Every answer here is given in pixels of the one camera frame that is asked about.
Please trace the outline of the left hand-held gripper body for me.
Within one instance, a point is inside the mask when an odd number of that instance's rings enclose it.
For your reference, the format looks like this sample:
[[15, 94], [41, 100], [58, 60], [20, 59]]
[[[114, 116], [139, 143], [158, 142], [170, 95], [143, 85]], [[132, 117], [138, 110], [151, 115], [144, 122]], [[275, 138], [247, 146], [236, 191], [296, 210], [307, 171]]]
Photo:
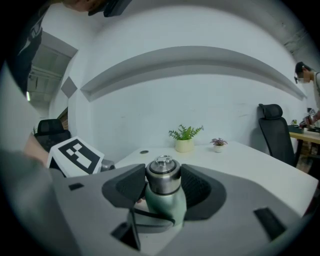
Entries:
[[115, 163], [76, 136], [50, 149], [46, 167], [59, 170], [65, 178], [73, 178], [114, 170]]

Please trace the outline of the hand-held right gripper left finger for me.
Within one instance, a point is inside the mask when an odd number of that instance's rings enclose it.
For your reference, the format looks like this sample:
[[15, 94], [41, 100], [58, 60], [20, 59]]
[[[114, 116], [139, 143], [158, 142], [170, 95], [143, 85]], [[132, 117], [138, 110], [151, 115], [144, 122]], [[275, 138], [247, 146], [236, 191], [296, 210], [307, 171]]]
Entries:
[[146, 165], [129, 165], [128, 170], [106, 181], [101, 192], [114, 207], [131, 209], [141, 198], [146, 186]]

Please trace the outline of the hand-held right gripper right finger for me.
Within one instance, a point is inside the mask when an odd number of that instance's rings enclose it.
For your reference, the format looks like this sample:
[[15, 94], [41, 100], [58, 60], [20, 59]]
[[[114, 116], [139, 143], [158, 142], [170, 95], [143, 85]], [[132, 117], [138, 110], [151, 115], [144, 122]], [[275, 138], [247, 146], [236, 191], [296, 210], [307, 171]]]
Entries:
[[185, 221], [202, 221], [211, 218], [224, 205], [227, 191], [224, 185], [195, 167], [182, 164], [181, 187], [186, 198]]

